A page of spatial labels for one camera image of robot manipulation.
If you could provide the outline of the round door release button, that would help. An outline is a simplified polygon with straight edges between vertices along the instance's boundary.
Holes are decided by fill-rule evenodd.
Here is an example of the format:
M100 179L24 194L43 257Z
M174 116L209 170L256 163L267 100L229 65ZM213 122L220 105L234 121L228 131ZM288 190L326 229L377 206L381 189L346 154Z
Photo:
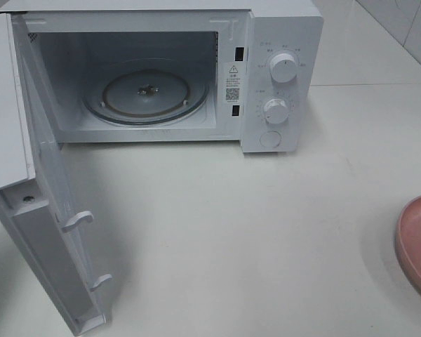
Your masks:
M268 131L260 136L260 144L263 147L275 148L281 143L281 134L277 131Z

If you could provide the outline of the white microwave knob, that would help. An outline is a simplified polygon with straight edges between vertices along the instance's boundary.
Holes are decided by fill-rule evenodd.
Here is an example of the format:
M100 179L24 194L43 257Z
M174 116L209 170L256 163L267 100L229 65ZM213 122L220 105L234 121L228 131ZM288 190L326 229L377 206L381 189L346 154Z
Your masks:
M279 98L268 100L262 109L268 124L282 124L288 119L290 114L288 103Z
M290 51L273 55L268 65L271 78L279 84L288 83L298 75L298 59Z

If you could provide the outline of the white microwave door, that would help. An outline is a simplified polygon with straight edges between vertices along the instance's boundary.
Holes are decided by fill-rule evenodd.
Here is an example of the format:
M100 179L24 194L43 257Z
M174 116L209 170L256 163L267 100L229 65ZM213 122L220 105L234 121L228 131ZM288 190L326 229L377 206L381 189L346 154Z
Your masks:
M85 247L90 211L76 207L51 117L55 105L39 65L41 35L21 15L0 13L0 221L71 332L105 324Z

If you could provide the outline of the pink round plate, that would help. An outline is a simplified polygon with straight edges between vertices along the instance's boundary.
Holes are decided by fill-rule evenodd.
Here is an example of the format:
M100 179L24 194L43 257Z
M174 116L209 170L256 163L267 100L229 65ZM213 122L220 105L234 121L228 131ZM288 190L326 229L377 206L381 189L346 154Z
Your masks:
M402 270L421 293L421 196L403 208L396 226L395 244Z

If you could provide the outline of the glass microwave turntable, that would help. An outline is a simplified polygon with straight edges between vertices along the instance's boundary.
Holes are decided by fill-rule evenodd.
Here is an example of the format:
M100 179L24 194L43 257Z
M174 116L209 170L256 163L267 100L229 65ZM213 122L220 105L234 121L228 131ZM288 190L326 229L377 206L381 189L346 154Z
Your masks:
M105 121L146 126L193 113L207 94L208 84L200 77L151 68L94 80L83 103Z

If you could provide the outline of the white microwave oven body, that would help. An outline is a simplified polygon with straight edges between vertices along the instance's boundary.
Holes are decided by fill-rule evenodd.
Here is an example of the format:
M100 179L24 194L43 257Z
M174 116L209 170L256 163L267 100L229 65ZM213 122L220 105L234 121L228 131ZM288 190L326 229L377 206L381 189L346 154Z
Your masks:
M311 1L8 1L0 13L21 15L39 33L40 60L55 105L59 143L238 141L244 152L292 152L319 48L323 17ZM269 73L273 55L290 51L298 75L288 83ZM162 124L105 121L83 103L94 80L142 69L200 77L200 108ZM290 108L268 124L264 104ZM275 148L260 136L281 134Z

